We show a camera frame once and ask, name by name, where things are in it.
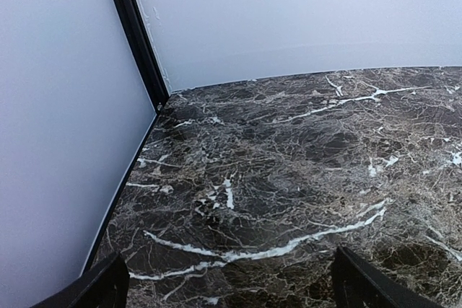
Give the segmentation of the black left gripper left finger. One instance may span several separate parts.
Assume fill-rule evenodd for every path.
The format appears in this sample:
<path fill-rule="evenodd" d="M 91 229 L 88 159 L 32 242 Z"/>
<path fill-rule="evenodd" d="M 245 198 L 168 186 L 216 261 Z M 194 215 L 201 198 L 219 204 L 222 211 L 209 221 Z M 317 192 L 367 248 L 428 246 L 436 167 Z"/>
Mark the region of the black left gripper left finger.
<path fill-rule="evenodd" d="M 122 255 L 113 252 L 65 289 L 33 307 L 126 307 L 129 279 Z"/>

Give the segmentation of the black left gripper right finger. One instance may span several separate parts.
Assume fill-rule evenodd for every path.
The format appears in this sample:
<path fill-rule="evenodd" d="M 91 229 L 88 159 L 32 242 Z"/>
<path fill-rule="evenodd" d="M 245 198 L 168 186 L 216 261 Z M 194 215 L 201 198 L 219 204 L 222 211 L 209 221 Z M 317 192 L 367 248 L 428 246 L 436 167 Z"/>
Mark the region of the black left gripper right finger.
<path fill-rule="evenodd" d="M 391 280 L 348 247 L 336 248 L 331 277 L 337 307 L 440 306 Z"/>

